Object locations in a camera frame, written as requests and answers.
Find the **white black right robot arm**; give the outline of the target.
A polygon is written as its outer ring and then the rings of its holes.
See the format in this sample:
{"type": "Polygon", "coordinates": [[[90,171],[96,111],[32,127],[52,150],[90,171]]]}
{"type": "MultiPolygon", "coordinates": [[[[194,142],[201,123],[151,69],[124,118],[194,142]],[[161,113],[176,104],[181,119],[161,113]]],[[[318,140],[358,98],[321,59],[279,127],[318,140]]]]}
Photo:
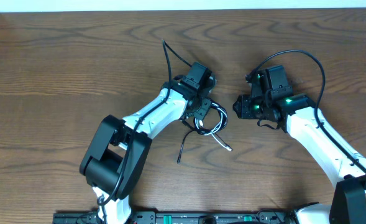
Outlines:
{"type": "Polygon", "coordinates": [[[300,206],[283,222],[366,223],[366,157],[326,121],[308,95],[293,93],[284,68],[266,68],[245,79],[251,92],[233,104],[237,117],[275,122],[310,153],[334,188],[330,205],[300,206]]]}

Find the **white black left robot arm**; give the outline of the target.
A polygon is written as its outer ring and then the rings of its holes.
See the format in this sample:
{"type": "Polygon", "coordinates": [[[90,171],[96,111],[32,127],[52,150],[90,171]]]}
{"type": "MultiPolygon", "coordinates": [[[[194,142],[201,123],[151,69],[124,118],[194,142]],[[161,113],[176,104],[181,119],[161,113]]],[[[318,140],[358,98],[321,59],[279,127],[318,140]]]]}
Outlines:
{"type": "Polygon", "coordinates": [[[100,223],[125,223],[132,209],[129,194],[143,171],[153,139],[170,123],[203,118],[212,101],[216,78],[182,76],[166,82],[159,95],[138,112],[105,117],[81,161],[79,171],[98,200],[100,223]]]}

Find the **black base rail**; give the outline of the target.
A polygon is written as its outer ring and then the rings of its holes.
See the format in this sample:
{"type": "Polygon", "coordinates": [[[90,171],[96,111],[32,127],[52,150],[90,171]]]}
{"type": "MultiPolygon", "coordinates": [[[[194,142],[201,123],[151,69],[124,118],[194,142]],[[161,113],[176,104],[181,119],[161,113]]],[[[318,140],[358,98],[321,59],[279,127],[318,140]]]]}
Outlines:
{"type": "MultiPolygon", "coordinates": [[[[89,213],[55,213],[53,224],[102,223],[94,214],[89,213]]],[[[254,213],[157,213],[133,212],[127,219],[128,224],[202,224],[202,223],[266,223],[295,224],[293,215],[285,212],[261,210],[254,213]]]]}

